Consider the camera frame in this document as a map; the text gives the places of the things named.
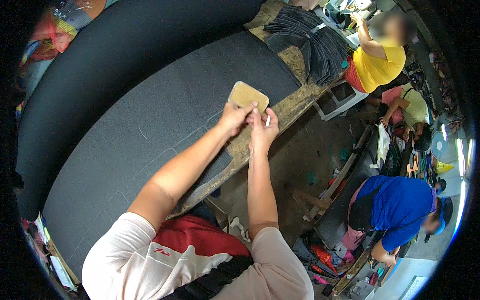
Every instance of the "white and red shirt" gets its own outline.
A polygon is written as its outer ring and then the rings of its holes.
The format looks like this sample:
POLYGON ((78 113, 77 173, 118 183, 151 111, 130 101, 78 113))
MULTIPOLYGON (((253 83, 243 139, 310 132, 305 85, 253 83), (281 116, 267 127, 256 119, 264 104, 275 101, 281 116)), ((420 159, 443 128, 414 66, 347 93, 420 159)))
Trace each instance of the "white and red shirt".
MULTIPOLYGON (((96 299, 159 299, 235 255, 250 255, 237 238, 196 216, 165 221, 158 233, 125 213, 92 247, 83 287, 96 299)), ((254 264, 213 299, 313 299, 312 283, 280 231, 267 227, 252 243, 254 264)))

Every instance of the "yellow shirt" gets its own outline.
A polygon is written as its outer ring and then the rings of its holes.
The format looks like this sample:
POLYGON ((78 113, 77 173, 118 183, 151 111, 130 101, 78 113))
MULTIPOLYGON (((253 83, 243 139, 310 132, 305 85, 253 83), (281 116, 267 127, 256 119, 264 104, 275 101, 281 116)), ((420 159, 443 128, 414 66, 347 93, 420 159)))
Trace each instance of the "yellow shirt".
POLYGON ((405 50, 403 47, 385 47, 387 59, 368 55, 361 47, 353 53, 353 63, 361 86, 367 93, 373 92, 379 85, 388 84, 394 80, 405 65, 405 50))
POLYGON ((416 90, 413 89, 407 93, 411 88, 411 84, 402 85, 400 97, 410 103, 403 113, 403 121, 413 130, 415 123, 428 120, 428 106, 416 90))

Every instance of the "blue shirt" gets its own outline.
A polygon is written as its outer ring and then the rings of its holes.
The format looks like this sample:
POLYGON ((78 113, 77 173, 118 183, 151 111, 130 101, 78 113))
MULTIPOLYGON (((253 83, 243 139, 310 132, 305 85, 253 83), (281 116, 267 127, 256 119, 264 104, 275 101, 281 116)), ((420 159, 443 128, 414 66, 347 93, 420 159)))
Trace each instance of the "blue shirt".
POLYGON ((370 222, 375 230, 387 230, 382 245, 385 250, 392 251, 411 240, 420 230, 432 209, 432 188, 421 179, 372 176, 360 189, 357 199, 372 193, 379 186, 373 198, 370 222))

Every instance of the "pile of materials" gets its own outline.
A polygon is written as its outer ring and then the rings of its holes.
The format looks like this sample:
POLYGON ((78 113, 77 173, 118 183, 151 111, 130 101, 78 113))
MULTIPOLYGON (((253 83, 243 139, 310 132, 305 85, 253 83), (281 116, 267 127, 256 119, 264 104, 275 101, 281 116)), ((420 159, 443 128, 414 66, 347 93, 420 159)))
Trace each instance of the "pile of materials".
POLYGON ((264 30, 273 33, 265 39, 273 52, 290 46, 301 50, 306 77, 310 75, 317 85, 336 79, 348 65, 348 43, 314 13, 286 6, 264 30))

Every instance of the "wooden table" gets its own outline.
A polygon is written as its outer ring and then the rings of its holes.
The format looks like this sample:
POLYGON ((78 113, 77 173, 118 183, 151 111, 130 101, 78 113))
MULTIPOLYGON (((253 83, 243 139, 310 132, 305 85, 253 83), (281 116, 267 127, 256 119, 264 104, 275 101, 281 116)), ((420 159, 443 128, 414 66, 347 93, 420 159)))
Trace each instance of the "wooden table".
MULTIPOLYGON (((261 40, 264 40, 265 37, 269 35, 268 32, 263 30, 263 26, 250 29, 250 32, 261 40)), ((322 86, 317 86, 312 83, 311 78, 308 78, 306 81, 303 56, 297 47, 289 47, 280 52, 278 56, 285 62, 302 84, 302 87, 296 92, 272 107, 278 116, 280 135, 303 115, 337 80, 322 86)), ((342 76, 343 73, 340 73, 337 79, 340 79, 342 76)), ((207 183, 204 183, 193 191, 187 192, 167 219, 179 216, 194 207, 248 163, 250 159, 248 143, 250 142, 251 132, 251 128, 247 126, 237 136, 227 142, 226 148, 232 156, 232 161, 230 161, 223 171, 207 183)))

